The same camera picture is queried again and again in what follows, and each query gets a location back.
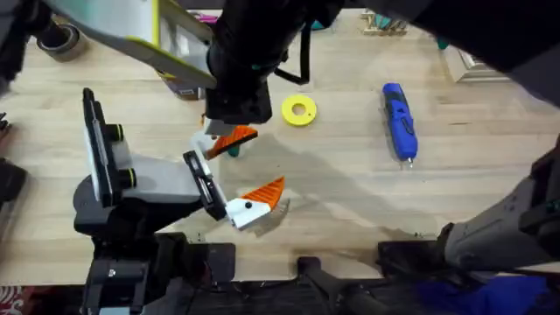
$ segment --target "blue tool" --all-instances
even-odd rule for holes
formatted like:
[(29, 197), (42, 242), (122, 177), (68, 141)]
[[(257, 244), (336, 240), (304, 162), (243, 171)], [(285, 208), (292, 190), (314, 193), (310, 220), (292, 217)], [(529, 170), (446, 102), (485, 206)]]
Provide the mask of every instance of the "blue tool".
[(410, 167), (412, 167), (412, 161), (417, 156), (418, 140), (409, 104), (398, 83), (385, 84), (383, 94), (388, 113), (388, 126), (391, 129), (396, 155), (401, 161), (409, 161)]

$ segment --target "small object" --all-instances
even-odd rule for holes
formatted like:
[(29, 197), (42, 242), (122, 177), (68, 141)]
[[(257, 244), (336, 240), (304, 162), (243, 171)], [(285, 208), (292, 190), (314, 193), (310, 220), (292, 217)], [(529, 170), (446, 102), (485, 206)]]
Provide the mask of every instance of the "small object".
[(367, 20), (367, 26), (363, 31), (364, 35), (402, 36), (407, 32), (407, 22), (385, 17), (371, 10), (365, 10), (360, 17)]
[(325, 29), (325, 27), (319, 21), (315, 21), (311, 25), (311, 30), (312, 31), (320, 31), (320, 30), (324, 30), (324, 29)]
[(232, 155), (232, 153), (235, 152), (229, 152), (230, 149), (235, 147), (239, 148), (241, 144), (258, 137), (258, 135), (258, 132), (251, 127), (241, 125), (236, 126), (231, 135), (220, 136), (218, 140), (216, 140), (212, 149), (206, 151), (206, 159), (210, 160), (215, 158), (225, 151), (227, 151), (229, 155)]
[(375, 14), (374, 25), (377, 26), (378, 29), (385, 31), (390, 27), (391, 23), (393, 23), (393, 21), (390, 17), (385, 17), (379, 13)]
[(176, 76), (156, 70), (157, 75), (165, 85), (183, 101), (197, 101), (204, 98), (204, 88), (194, 87), (191, 83), (184, 82)]
[(236, 145), (235, 147), (231, 147), (229, 149), (227, 149), (227, 154), (229, 154), (230, 157), (232, 158), (237, 158), (239, 157), (239, 151), (241, 150), (241, 146), (240, 145)]
[[(68, 62), (81, 56), (88, 48), (86, 37), (80, 34), (78, 29), (70, 24), (55, 24), (51, 22), (49, 29), (37, 36), (37, 46), (58, 62)], [(53, 41), (56, 45), (51, 45), (56, 29), (60, 29), (66, 35), (66, 42), (59, 44), (60, 41)]]
[(449, 45), (449, 42), (443, 38), (436, 38), (437, 41), (437, 48), (439, 50), (444, 50)]
[(236, 228), (246, 228), (250, 223), (272, 212), (283, 191), (284, 177), (281, 177), (240, 198), (230, 200), (226, 204), (229, 221)]
[(262, 186), (261, 188), (244, 194), (241, 198), (266, 203), (270, 206), (270, 211), (273, 211), (277, 206), (283, 191), (284, 176)]
[[(295, 106), (303, 106), (304, 113), (296, 115), (293, 111)], [(282, 117), (291, 125), (306, 126), (310, 124), (317, 115), (317, 105), (310, 97), (305, 95), (292, 95), (282, 103)]]
[(198, 11), (188, 11), (188, 12), (191, 13), (196, 19), (198, 19), (200, 22), (204, 24), (214, 25), (216, 24), (216, 22), (218, 22), (218, 17), (216, 16), (207, 15), (204, 13), (200, 13)]
[(401, 161), (409, 161), (410, 167), (412, 167), (412, 162), (417, 156), (418, 140), (409, 104), (398, 83), (385, 84), (383, 94), (395, 153)]

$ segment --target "white plastic piece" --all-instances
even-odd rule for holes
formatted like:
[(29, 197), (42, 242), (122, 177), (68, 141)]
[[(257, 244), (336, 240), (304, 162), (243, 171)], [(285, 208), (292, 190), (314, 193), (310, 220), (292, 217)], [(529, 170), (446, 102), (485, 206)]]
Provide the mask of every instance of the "white plastic piece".
[(229, 221), (235, 228), (245, 228), (249, 223), (270, 213), (267, 203), (249, 199), (236, 198), (226, 204), (226, 213)]

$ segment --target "wooden table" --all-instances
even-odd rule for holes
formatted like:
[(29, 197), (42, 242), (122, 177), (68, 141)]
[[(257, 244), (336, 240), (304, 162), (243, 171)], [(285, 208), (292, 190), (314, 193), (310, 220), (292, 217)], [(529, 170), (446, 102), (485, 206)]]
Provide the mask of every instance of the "wooden table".
[[(377, 242), (436, 235), (490, 207), (555, 143), (560, 110), (513, 83), (451, 83), (429, 34), (364, 36), (359, 15), (345, 10), (333, 28), (313, 33), (310, 84), (270, 77), (275, 115), (238, 158), (213, 166), (229, 198), (284, 175), (277, 211), (245, 232), (204, 211), (169, 228), (234, 242), (238, 280), (293, 277), (303, 255), (320, 256), (339, 277), (378, 277)], [(88, 174), (82, 88), (94, 90), (108, 122), (123, 124), (135, 152), (179, 161), (199, 128), (203, 101), (181, 101), (149, 67), (89, 44), (87, 54), (60, 64), (30, 43), (24, 71), (0, 101), (17, 126), (4, 154), (30, 173), (4, 219), (0, 284), (86, 279), (93, 247), (74, 232), (72, 207)], [(298, 71), (298, 44), (290, 56), (282, 68)], [(420, 149), (412, 170), (396, 162), (385, 127), (380, 91), (390, 81), (403, 85), (415, 118)], [(297, 93), (318, 104), (304, 128), (280, 115), (283, 99)]]

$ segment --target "orange plastic piece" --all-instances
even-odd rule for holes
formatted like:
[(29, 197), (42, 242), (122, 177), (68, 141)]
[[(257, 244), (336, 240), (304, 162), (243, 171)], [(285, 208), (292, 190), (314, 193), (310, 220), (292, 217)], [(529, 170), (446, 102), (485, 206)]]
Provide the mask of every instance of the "orange plastic piece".
[(284, 176), (241, 197), (246, 200), (268, 203), (270, 206), (270, 211), (272, 211), (274, 210), (274, 207), (277, 206), (277, 203), (280, 200), (283, 191)]
[(213, 148), (206, 152), (206, 158), (212, 159), (219, 156), (221, 153), (227, 151), (229, 148), (244, 144), (247, 141), (256, 138), (258, 136), (258, 132), (256, 129), (252, 129), (248, 126), (237, 126), (234, 129), (234, 132), (231, 133), (229, 136), (220, 136), (216, 143), (213, 145)]

